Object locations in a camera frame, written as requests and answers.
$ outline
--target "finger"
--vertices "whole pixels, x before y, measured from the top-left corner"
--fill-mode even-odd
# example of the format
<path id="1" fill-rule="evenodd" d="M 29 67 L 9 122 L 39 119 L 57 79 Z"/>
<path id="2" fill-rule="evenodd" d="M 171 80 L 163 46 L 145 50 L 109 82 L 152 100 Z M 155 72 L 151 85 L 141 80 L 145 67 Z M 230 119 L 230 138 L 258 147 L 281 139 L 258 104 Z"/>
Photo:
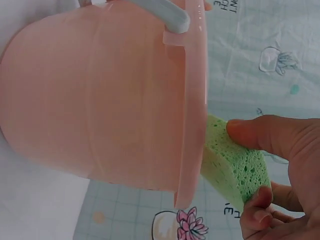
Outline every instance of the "finger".
<path id="1" fill-rule="evenodd" d="M 317 119 L 294 119 L 263 115 L 252 120 L 230 120 L 226 129 L 231 139 L 249 149 L 265 150 L 289 160 L 292 152 L 299 152 L 297 144 Z"/>
<path id="2" fill-rule="evenodd" d="M 281 224 L 291 223 L 292 221 L 296 220 L 293 216 L 286 215 L 280 211 L 273 211 L 271 215 L 274 219 L 278 220 Z"/>
<path id="3" fill-rule="evenodd" d="M 303 212 L 299 199 L 291 186 L 271 182 L 273 203 L 292 212 Z"/>
<path id="4" fill-rule="evenodd" d="M 244 205 L 240 225 L 244 239 L 267 229 L 272 222 L 272 215 L 267 211 L 273 199 L 272 190 L 262 186 Z"/>

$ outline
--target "bucket handle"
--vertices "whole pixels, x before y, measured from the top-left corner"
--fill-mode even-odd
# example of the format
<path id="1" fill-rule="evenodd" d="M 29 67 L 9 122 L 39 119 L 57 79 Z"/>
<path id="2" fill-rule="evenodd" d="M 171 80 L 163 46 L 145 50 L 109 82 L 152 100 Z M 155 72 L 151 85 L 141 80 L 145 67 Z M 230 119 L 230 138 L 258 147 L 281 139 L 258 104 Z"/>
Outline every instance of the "bucket handle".
<path id="1" fill-rule="evenodd" d="M 80 7 L 91 5 L 91 0 L 78 0 Z M 183 34 L 189 30 L 190 17 L 188 13 L 173 4 L 170 0 L 127 0 L 145 9 L 164 22 L 168 31 Z"/>

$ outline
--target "grid pattern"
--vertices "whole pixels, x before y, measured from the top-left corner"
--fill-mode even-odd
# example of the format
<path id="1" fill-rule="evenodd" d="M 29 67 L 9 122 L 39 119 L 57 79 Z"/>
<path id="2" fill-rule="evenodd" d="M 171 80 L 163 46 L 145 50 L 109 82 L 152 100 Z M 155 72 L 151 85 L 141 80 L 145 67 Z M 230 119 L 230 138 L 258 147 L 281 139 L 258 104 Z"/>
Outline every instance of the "grid pattern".
<path id="1" fill-rule="evenodd" d="M 251 119 L 261 114 L 319 118 L 320 20 L 312 14 L 320 12 L 319 1 L 237 2 L 237 13 L 214 6 L 206 15 L 209 112 L 225 120 Z M 285 76 L 259 72 L 261 51 L 276 43 L 284 51 L 295 52 L 300 61 L 297 71 L 287 71 Z M 290 95 L 293 84 L 300 85 L 297 95 Z M 270 178 L 288 185 L 287 165 L 269 155 L 266 161 Z M 209 227 L 207 240 L 241 239 L 239 219 L 225 215 L 226 201 L 202 177 L 194 206 L 197 216 L 203 217 Z M 73 240 L 151 240 L 152 221 L 160 211 L 176 212 L 172 194 L 91 181 Z M 103 223 L 93 221 L 95 212 L 104 214 Z"/>

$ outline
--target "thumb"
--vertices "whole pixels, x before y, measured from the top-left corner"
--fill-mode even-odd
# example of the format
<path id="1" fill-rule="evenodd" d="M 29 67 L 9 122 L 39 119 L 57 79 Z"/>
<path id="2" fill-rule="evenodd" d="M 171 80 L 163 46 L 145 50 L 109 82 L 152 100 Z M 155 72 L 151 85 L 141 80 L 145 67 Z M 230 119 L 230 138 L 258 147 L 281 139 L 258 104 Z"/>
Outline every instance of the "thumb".
<path id="1" fill-rule="evenodd" d="M 310 142 L 307 135 L 317 126 L 319 119 L 263 115 L 252 120 L 230 120 L 226 130 L 239 145 L 290 160 L 307 146 Z"/>

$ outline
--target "blue dot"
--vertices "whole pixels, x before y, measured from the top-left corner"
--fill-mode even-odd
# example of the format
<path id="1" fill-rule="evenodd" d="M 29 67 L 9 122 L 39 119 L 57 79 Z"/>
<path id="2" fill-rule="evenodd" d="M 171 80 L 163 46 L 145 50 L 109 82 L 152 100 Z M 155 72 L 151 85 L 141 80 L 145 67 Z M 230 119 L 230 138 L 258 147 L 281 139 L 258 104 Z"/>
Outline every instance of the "blue dot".
<path id="1" fill-rule="evenodd" d="M 290 94 L 291 94 L 291 95 L 296 95 L 296 94 L 299 93 L 299 91 L 300 91 L 299 85 L 294 84 L 294 85 L 291 86 Z"/>

